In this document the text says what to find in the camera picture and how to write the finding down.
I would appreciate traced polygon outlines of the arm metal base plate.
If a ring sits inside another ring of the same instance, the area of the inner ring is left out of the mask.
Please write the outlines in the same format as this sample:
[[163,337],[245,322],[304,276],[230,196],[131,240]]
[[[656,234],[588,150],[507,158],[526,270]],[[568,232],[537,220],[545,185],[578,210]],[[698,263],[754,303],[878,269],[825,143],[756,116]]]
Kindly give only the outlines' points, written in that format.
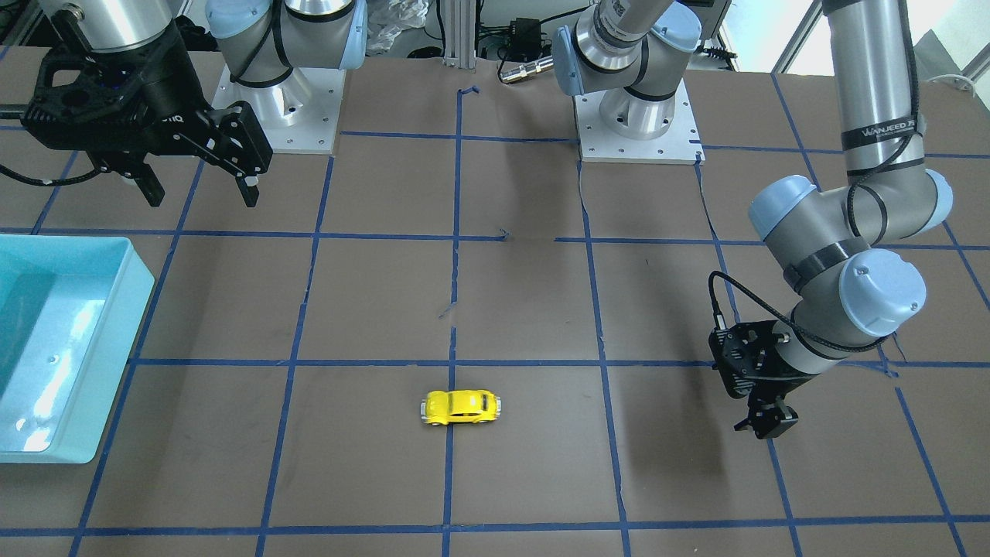
[[346,77],[339,68],[295,68],[286,81],[261,89],[233,84],[224,67],[213,105],[251,103],[277,154],[332,155]]
[[581,159],[584,162],[704,162],[685,82],[661,101],[634,97],[625,89],[574,97]]

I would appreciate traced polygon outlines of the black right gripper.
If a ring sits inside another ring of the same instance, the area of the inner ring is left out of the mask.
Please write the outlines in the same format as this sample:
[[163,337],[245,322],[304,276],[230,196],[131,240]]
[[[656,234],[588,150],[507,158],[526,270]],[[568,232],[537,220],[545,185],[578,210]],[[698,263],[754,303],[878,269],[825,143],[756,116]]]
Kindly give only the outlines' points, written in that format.
[[43,57],[20,121],[52,149],[85,151],[100,173],[116,173],[159,206],[164,189],[145,157],[195,155],[230,174],[255,207],[272,149],[247,102],[212,107],[183,37],[165,31],[144,46],[75,52],[61,43]]

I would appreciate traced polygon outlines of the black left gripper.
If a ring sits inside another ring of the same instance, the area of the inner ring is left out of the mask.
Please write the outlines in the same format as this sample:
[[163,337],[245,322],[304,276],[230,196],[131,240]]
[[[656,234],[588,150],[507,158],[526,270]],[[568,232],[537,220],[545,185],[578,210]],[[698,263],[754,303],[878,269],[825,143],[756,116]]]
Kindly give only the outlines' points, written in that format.
[[776,324],[775,320],[742,322],[716,327],[708,335],[713,367],[727,394],[747,399],[746,419],[733,430],[753,430],[758,439],[778,437],[797,423],[798,413],[786,405],[786,395],[813,378],[783,360],[777,346],[789,344],[790,335],[774,332]]

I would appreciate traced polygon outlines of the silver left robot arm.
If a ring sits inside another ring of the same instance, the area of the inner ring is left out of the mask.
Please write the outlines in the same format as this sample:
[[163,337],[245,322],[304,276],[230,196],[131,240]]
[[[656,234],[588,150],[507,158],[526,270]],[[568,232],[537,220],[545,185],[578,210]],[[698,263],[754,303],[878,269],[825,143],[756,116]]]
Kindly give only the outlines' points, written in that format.
[[[916,57],[904,1],[824,1],[837,79],[842,188],[820,191],[805,176],[763,188],[750,222],[799,296],[788,314],[728,326],[717,301],[708,335],[713,367],[732,398],[745,398],[736,430],[771,439],[795,425],[786,396],[852,354],[871,351],[925,304],[918,269],[894,251],[944,222],[950,183],[925,166]],[[630,110],[669,108],[687,57],[700,43],[696,14],[675,1],[599,1],[551,41],[559,87],[576,97],[614,99],[613,128],[654,138],[664,125],[634,131]]]

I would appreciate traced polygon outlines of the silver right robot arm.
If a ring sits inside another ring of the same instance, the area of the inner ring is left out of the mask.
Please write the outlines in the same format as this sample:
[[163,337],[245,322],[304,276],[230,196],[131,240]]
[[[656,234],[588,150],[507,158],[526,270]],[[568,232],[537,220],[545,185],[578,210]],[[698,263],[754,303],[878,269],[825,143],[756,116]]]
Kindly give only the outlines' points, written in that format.
[[234,178],[245,205],[257,205],[258,177],[275,152],[270,131],[321,116],[304,69],[355,70],[367,45],[364,1],[209,1],[209,31],[233,93],[214,107],[166,1],[40,7],[60,43],[43,57],[29,102],[3,105],[2,117],[49,149],[85,152],[93,169],[74,179],[2,173],[29,186],[116,173],[152,206],[164,190],[148,155],[198,156]]

